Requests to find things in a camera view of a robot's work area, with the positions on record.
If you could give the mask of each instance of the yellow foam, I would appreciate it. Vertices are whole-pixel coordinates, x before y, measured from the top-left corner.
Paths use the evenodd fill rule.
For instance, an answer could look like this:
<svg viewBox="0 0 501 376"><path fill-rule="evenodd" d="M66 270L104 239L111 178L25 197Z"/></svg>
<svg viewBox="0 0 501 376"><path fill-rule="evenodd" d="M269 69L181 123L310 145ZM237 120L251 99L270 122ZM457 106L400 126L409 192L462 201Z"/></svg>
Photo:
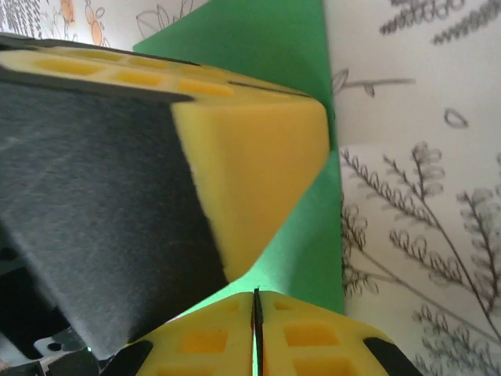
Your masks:
<svg viewBox="0 0 501 376"><path fill-rule="evenodd" d="M256 78L65 47L2 52L0 64L13 71L192 96L194 102L175 103L171 110L228 281L252 267L328 157L324 107L296 90Z"/></svg>
<svg viewBox="0 0 501 376"><path fill-rule="evenodd" d="M149 333L136 376L251 376L253 294L241 293Z"/></svg>
<svg viewBox="0 0 501 376"><path fill-rule="evenodd" d="M267 376L387 376L366 348L382 332L315 305L260 292Z"/></svg>

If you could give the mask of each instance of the white paper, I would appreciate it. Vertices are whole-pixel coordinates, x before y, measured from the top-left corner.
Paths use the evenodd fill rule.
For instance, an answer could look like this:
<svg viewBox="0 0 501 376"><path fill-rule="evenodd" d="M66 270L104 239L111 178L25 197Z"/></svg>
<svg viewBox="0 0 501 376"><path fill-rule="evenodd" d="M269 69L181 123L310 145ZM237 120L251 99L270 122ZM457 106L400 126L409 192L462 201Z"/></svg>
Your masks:
<svg viewBox="0 0 501 376"><path fill-rule="evenodd" d="M204 2L0 0L0 31L131 50ZM325 9L347 314L425 376L500 376L501 0Z"/></svg>

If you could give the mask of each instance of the plant sketch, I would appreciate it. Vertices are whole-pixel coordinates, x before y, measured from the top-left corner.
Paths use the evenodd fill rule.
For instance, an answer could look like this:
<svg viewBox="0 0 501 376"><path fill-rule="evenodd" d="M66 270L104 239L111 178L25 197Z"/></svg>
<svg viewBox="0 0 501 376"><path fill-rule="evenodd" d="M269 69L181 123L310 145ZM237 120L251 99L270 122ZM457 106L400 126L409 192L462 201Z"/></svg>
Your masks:
<svg viewBox="0 0 501 376"><path fill-rule="evenodd" d="M376 294L380 283L386 282L406 288L424 302L413 314L413 320L424 330L422 345L430 360L427 362L420 355L415 359L414 363L424 375L449 376L466 371L475 376L501 376L501 365L496 360L496 354L501 351L501 328L495 323L495 318L501 315L501 200L496 196L496 189L477 188L456 195L458 215L470 236L473 265L470 267L429 203L431 197L444 191L441 179L445 177L445 170L440 166L440 150L430 148L425 142L416 144L410 152L412 173L401 168L396 160L383 156L387 174L398 179L396 186L384 181L377 172L371 172L349 150L341 151L341 160L344 168L352 170L351 177L360 181L359 186L368 189L368 199L378 198L384 202L383 208L395 212L395 223L405 220L421 229L416 237L405 229L390 229L388 240L393 249L409 262L417 263L438 287L455 286L469 294L485 320L482 327L488 330L447 309L372 256L366 249L367 219L359 213L358 205L344 202L341 232L345 295L361 295L364 289ZM501 167L501 153L497 160ZM429 231L444 241L448 255L432 249L427 238ZM358 252L378 272L369 273L353 266L353 252ZM445 373L445 365L451 373Z"/></svg>
<svg viewBox="0 0 501 376"><path fill-rule="evenodd" d="M53 9L52 14L43 12L41 14L41 29L43 38L62 39L65 41L78 41L78 36L70 34L70 25L74 22L71 18L66 18L63 10Z"/></svg>
<svg viewBox="0 0 501 376"><path fill-rule="evenodd" d="M41 38L40 2L3 0L0 2L0 31L30 38Z"/></svg>
<svg viewBox="0 0 501 376"><path fill-rule="evenodd" d="M102 6L94 10L91 0L85 0L85 18L91 29L92 43L102 47L110 47L108 39L104 36L104 24L101 21L105 12L106 10Z"/></svg>
<svg viewBox="0 0 501 376"><path fill-rule="evenodd" d="M465 129L469 126L468 120L453 108L445 109L444 121L449 127L454 129Z"/></svg>
<svg viewBox="0 0 501 376"><path fill-rule="evenodd" d="M416 25L430 24L436 20L445 21L451 14L465 8L466 0L391 0L392 6L401 7L400 13L380 27L382 35ZM443 45L452 40L465 38L498 18L501 0L486 0L477 9L471 10L460 21L436 34L431 43Z"/></svg>
<svg viewBox="0 0 501 376"><path fill-rule="evenodd" d="M474 33L496 20L500 12L501 0L487 0L478 10L470 11L461 21L436 34L431 42L434 45L443 45L453 39L465 38L469 33Z"/></svg>
<svg viewBox="0 0 501 376"><path fill-rule="evenodd" d="M332 77L333 94L339 94L342 90L350 88L363 88L366 94L370 97L376 96L376 87L382 85L406 85L415 84L416 80L409 78L392 78L388 80L368 80L368 81L351 81L348 82L349 69L338 71Z"/></svg>
<svg viewBox="0 0 501 376"><path fill-rule="evenodd" d="M157 4L156 9L148 9L135 18L138 24L139 31L144 39L156 34L158 31L165 29L170 24L183 18L193 9L193 0L181 0L179 14L169 16L168 11L160 4Z"/></svg>

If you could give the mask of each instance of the black plastic edge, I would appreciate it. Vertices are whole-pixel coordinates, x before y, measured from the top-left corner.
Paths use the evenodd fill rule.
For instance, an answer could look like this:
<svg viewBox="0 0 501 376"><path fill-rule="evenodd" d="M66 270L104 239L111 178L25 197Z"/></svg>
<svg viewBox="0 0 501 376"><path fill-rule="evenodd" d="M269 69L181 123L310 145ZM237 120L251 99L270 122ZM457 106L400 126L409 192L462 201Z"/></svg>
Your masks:
<svg viewBox="0 0 501 376"><path fill-rule="evenodd" d="M264 349L263 349L263 307L259 296L259 288L254 289L254 301L252 305L252 324L254 326L254 335L256 336L256 352L258 354L258 376L264 374Z"/></svg>
<svg viewBox="0 0 501 376"><path fill-rule="evenodd" d="M228 83L230 85L242 86L244 88L260 89L260 90L265 90L267 92L279 92L280 94L288 94L290 96L303 96L304 98L311 98L308 94L302 94L300 92L288 92L287 90L279 90L279 89L273 89L273 88L266 88L265 86L246 84L244 82L237 82L237 81L228 81Z"/></svg>
<svg viewBox="0 0 501 376"><path fill-rule="evenodd" d="M397 345L377 337L366 338L363 343L383 366L388 376L423 376Z"/></svg>
<svg viewBox="0 0 501 376"><path fill-rule="evenodd" d="M153 349L150 341L136 342L122 349L100 376L135 376Z"/></svg>
<svg viewBox="0 0 501 376"><path fill-rule="evenodd" d="M171 59L168 57L162 56L153 56L140 52L131 52L131 51L123 51L121 49L112 49L111 47L103 47L101 45L88 45L85 43L72 42L72 41L63 41L59 39L33 39L33 38L14 38L9 37L8 35L0 34L0 51L2 51L2 46L4 46L4 50L16 50L16 49L50 49L53 47L68 47L75 49L98 49L100 51L109 51L109 52L117 52L124 53L130 56L139 56L146 57L149 59L157 59L163 61L170 61L172 63L183 63L189 64L196 67L199 67L200 64L193 63L191 61L179 60L179 59Z"/></svg>

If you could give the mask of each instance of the green cardboard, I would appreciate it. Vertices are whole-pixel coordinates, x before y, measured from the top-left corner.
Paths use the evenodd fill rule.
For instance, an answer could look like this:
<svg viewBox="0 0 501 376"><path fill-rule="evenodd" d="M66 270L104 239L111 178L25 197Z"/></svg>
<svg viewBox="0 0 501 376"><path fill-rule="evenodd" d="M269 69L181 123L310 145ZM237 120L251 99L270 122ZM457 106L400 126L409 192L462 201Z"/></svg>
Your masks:
<svg viewBox="0 0 501 376"><path fill-rule="evenodd" d="M301 90L329 115L333 151L316 181L249 273L190 312L260 287L342 313L341 177L322 1L211 0L134 51Z"/></svg>

